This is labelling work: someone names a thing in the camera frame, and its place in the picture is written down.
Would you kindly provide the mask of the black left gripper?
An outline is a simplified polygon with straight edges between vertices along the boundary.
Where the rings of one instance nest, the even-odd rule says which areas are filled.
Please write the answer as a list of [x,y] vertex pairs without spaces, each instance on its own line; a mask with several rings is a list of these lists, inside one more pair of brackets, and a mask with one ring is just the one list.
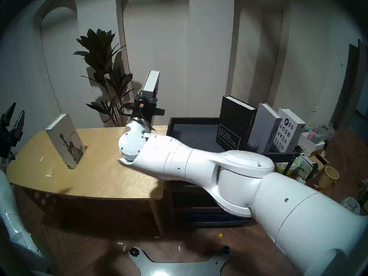
[[15,160],[15,156],[11,151],[13,146],[16,146],[17,141],[20,141],[23,135],[23,126],[25,119],[25,111],[22,110],[14,127],[8,131],[7,127],[10,125],[16,102],[8,108],[8,110],[1,116],[0,126],[0,157],[10,160]]

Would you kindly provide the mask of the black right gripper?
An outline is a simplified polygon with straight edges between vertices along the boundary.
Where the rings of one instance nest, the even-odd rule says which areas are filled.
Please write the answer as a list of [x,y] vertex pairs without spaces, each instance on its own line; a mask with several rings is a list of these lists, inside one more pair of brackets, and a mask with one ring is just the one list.
[[164,116],[165,109],[155,108],[154,105],[134,105],[131,118],[145,120],[149,125],[152,124],[153,116]]

